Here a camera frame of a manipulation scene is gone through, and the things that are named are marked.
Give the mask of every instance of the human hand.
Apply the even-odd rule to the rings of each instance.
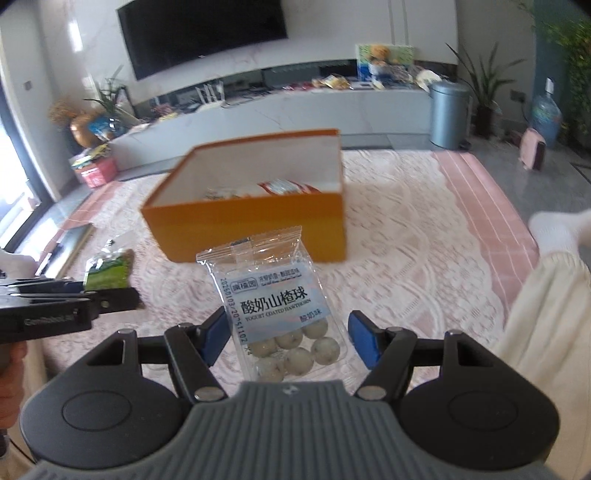
[[[0,375],[0,429],[12,427],[18,418],[25,391],[22,387],[27,355],[27,343],[13,343],[10,346],[10,364]]]

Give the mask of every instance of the water bottle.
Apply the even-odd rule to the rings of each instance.
[[[552,99],[554,82],[546,79],[546,92],[534,99],[531,107],[531,128],[544,137],[546,146],[553,147],[562,125],[562,112]]]

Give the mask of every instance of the yogurt coated hawthorn package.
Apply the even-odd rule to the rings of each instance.
[[[255,235],[197,255],[213,277],[246,380],[310,379],[346,355],[301,228]]]

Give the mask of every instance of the television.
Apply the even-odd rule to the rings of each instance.
[[[281,0],[134,0],[117,12],[138,80],[218,51],[287,38]]]

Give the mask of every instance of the white lace fabric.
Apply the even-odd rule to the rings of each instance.
[[[343,165],[348,259],[316,265],[335,317],[346,327],[349,313],[361,310],[380,327],[402,326],[423,338],[461,329],[492,345],[502,332],[503,305],[437,160],[430,152],[347,151]],[[125,182],[93,218],[96,233],[68,272],[82,278],[86,260],[109,238],[133,230],[132,285],[145,310],[104,315],[88,332],[44,340],[52,369],[64,370],[119,328],[161,335],[181,322],[201,323],[221,305],[206,269],[166,259],[139,212],[163,178]],[[242,374],[231,341],[212,371],[228,393],[236,391]],[[345,361],[315,380],[341,379],[352,391],[366,373],[349,346]],[[420,369],[413,383],[435,374]],[[147,366],[144,375],[171,386],[166,366]]]

